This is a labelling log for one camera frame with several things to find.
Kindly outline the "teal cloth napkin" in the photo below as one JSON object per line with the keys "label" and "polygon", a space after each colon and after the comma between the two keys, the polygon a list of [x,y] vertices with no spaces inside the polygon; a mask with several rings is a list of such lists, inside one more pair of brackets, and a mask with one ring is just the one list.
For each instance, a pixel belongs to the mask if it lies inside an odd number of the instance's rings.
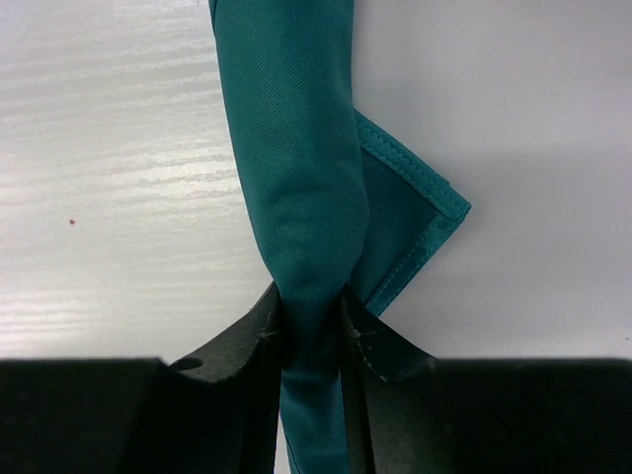
{"label": "teal cloth napkin", "polygon": [[289,467],[345,473],[334,305],[349,287],[381,314],[470,204],[355,109],[352,2],[213,1],[209,11],[241,188],[289,326]]}

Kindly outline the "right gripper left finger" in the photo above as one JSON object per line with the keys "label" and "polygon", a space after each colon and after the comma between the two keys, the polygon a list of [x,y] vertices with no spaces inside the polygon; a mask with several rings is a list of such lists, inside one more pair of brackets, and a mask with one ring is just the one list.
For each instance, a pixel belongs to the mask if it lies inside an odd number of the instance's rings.
{"label": "right gripper left finger", "polygon": [[270,473],[282,352],[278,291],[173,363],[5,359],[5,473]]}

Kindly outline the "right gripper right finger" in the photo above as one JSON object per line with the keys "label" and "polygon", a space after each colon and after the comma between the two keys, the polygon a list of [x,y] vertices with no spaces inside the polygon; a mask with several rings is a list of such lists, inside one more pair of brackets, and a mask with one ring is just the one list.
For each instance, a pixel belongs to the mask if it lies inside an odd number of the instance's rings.
{"label": "right gripper right finger", "polygon": [[437,358],[345,289],[341,376],[354,473],[627,473],[631,364]]}

